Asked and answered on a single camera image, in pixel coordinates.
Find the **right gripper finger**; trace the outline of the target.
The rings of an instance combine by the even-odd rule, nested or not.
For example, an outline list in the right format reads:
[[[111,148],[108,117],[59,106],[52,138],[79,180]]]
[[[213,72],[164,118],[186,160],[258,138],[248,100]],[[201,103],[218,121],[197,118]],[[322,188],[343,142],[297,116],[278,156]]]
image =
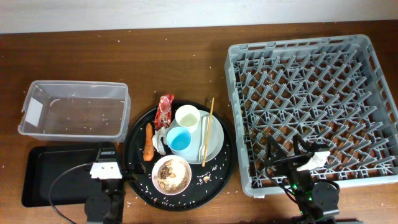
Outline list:
[[[300,135],[296,134],[293,136],[293,145],[294,145],[294,155],[298,156],[301,154],[300,146],[305,150],[306,153],[312,152],[315,153],[320,150],[320,145],[313,142],[312,144],[306,143]]]
[[[266,158],[265,158],[266,164],[270,164],[273,161],[285,157],[285,152],[282,150],[277,141],[271,135],[267,137],[266,143],[267,143]]]

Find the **wooden chopstick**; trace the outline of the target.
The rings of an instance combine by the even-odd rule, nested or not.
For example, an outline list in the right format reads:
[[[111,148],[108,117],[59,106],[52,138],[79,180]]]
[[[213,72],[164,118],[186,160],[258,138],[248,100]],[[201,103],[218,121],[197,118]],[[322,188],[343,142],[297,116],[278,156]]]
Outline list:
[[[205,139],[205,149],[203,151],[203,160],[202,160],[202,167],[205,167],[206,164],[206,156],[207,156],[207,152],[208,152],[208,142],[209,142],[209,138],[210,138],[210,131],[211,131],[211,122],[212,122],[212,114],[213,114],[213,108],[214,108],[214,103],[215,103],[215,98],[212,98],[211,101],[211,108],[210,108],[210,113],[208,115],[208,128],[206,131],[206,139]]]

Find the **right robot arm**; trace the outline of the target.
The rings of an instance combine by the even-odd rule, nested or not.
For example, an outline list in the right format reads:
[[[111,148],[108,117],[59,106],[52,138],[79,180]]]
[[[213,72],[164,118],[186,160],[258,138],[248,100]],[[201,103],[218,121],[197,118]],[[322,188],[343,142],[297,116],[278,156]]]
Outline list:
[[[331,180],[317,179],[311,171],[326,164],[330,155],[324,143],[305,142],[293,136],[294,154],[288,156],[272,137],[267,137],[265,176],[281,188],[300,210],[291,223],[336,223],[339,214],[340,186]]]

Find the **white plastic fork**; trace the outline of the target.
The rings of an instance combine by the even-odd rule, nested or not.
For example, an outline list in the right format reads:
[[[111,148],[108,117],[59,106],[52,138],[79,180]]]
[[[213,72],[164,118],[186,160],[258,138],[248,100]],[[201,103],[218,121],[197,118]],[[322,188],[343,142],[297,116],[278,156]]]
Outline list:
[[[203,162],[203,158],[204,158],[206,133],[208,130],[208,120],[209,120],[208,114],[201,117],[201,144],[200,144],[200,148],[198,151],[198,160],[200,163]]]

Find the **white paper cup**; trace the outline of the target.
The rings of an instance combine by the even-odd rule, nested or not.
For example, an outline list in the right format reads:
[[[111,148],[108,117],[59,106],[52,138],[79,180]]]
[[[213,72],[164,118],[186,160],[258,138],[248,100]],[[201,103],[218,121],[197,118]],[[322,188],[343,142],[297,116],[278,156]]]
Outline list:
[[[175,120],[178,125],[186,128],[190,133],[197,130],[200,118],[199,110],[192,105],[183,105],[175,113]]]

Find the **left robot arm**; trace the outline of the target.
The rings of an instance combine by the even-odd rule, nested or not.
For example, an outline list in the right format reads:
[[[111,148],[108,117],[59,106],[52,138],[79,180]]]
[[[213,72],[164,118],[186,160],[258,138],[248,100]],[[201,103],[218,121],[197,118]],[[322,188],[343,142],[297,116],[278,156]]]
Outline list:
[[[90,175],[101,183],[101,190],[88,197],[85,202],[87,223],[121,223],[123,220],[125,182],[136,181],[146,173],[141,162],[132,163],[131,168],[122,169],[118,153],[114,149],[101,148],[91,165]]]

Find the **light blue plastic cup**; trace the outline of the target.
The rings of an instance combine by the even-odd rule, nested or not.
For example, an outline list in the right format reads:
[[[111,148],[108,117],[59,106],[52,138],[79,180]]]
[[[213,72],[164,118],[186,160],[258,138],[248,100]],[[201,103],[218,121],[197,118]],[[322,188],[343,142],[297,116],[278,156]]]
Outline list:
[[[190,150],[192,136],[183,127],[174,127],[167,133],[167,145],[177,156],[186,157]]]

